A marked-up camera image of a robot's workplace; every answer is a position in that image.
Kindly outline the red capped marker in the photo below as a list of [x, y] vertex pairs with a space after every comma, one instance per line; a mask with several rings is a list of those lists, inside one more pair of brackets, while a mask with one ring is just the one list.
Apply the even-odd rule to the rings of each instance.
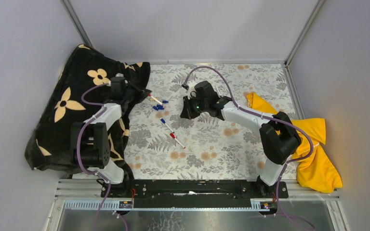
[[158, 105], [163, 105], [163, 102], [158, 100], [156, 97], [154, 97], [152, 94], [148, 94], [148, 97], [150, 98], [151, 101], [155, 102]]
[[176, 135], [174, 134], [174, 133], [170, 133], [170, 136], [183, 148], [183, 149], [185, 149], [186, 148], [186, 146], [182, 143], [182, 142], [180, 142], [179, 140], [178, 140], [178, 138], [176, 137]]

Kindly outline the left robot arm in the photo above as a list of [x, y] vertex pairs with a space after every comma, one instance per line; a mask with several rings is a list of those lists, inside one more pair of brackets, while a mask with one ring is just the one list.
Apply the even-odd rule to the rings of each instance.
[[95, 175], [105, 183], [112, 184], [112, 192], [123, 198], [130, 193], [130, 185], [124, 181], [123, 168], [111, 161], [108, 130], [128, 112], [130, 103], [142, 102], [152, 91], [135, 85], [122, 74], [117, 74], [105, 86], [109, 87], [110, 95], [104, 103], [85, 99], [97, 86], [82, 94], [81, 100], [85, 104], [99, 106], [100, 109], [85, 121], [71, 126], [70, 152], [74, 164], [85, 174]]

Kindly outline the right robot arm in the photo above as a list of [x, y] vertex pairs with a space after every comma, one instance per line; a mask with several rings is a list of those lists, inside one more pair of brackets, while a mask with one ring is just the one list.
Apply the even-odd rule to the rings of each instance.
[[271, 197], [276, 192], [275, 184], [287, 160], [302, 142], [290, 118], [283, 112], [273, 115], [238, 105], [232, 96], [219, 96], [208, 81], [181, 86], [187, 91], [183, 97], [181, 118], [194, 119], [208, 113], [260, 135], [267, 160], [258, 177], [257, 192], [263, 198]]

